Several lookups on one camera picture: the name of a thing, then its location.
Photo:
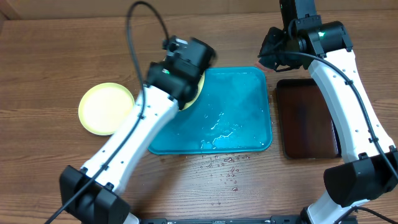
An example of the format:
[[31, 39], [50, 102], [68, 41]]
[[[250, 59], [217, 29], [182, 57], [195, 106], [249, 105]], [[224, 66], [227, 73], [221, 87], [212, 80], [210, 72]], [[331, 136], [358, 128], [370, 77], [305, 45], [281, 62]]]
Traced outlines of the red and green sponge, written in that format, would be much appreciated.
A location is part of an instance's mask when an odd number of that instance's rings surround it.
[[273, 73], [274, 70], [263, 66], [259, 61], [254, 64], [255, 67], [262, 70], [264, 73]]

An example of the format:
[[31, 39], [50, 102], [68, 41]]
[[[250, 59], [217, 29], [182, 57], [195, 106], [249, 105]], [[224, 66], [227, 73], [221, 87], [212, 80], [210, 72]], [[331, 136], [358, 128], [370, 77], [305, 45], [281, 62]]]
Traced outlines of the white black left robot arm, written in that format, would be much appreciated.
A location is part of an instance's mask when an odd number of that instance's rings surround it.
[[215, 50], [191, 38], [170, 38], [167, 55], [149, 65], [135, 107], [104, 146], [80, 169], [60, 175], [65, 211], [82, 223], [138, 223], [121, 198], [130, 176], [158, 132], [192, 101]]

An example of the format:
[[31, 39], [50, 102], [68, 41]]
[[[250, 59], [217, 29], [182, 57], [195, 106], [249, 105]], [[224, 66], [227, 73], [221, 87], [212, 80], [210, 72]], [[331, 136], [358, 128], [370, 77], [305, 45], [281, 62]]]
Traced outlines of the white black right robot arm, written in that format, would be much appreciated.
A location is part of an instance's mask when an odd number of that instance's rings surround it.
[[323, 23], [313, 1], [280, 0], [284, 26], [269, 29], [259, 63], [276, 72], [304, 68], [320, 88], [344, 163], [324, 172], [325, 193], [300, 215], [271, 223], [356, 223], [352, 213], [397, 185], [397, 148], [381, 126], [356, 67], [353, 43], [339, 22]]

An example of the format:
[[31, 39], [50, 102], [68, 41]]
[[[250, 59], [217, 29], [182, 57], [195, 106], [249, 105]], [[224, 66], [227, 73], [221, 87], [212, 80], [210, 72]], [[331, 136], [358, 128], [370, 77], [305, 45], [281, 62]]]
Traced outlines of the yellow plate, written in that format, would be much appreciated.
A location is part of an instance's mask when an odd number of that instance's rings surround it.
[[202, 89], [203, 89], [204, 82], [205, 82], [205, 73], [202, 74], [202, 76], [201, 76], [201, 78], [200, 78], [200, 81], [198, 82], [198, 85], [197, 85], [197, 93], [196, 93], [195, 97], [193, 98], [193, 100], [187, 102], [187, 103], [185, 104], [185, 106], [184, 106], [182, 109], [180, 109], [181, 111], [183, 111], [183, 110], [185, 110], [185, 109], [191, 107], [191, 105], [194, 104], [194, 102], [196, 102], [196, 100], [198, 99], [198, 97], [199, 97], [199, 95], [200, 95], [200, 93], [201, 93], [201, 91], [202, 91]]
[[81, 98], [78, 118], [90, 133], [109, 136], [115, 133], [134, 107], [134, 97], [117, 83], [101, 83]]

